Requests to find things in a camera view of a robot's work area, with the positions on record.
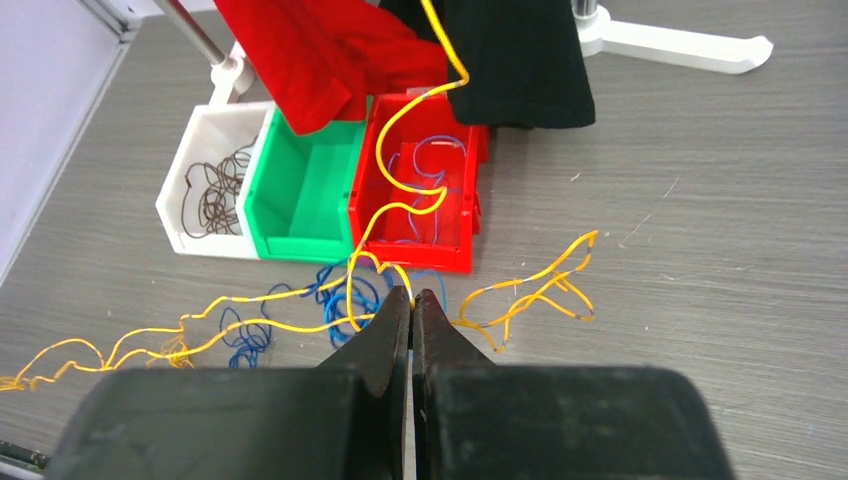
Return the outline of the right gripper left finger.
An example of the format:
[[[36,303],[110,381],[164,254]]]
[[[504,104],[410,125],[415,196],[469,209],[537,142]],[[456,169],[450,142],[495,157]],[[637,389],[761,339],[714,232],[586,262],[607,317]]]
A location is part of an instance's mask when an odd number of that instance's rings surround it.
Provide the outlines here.
[[[130,369],[84,398],[50,479],[399,479],[406,289],[311,368]]]

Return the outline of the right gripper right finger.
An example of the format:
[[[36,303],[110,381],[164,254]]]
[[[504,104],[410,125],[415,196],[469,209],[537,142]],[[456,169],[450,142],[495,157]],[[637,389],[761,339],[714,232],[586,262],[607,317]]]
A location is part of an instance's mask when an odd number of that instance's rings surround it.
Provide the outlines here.
[[[421,291],[411,317],[421,479],[731,479],[683,374],[623,365],[498,365]]]

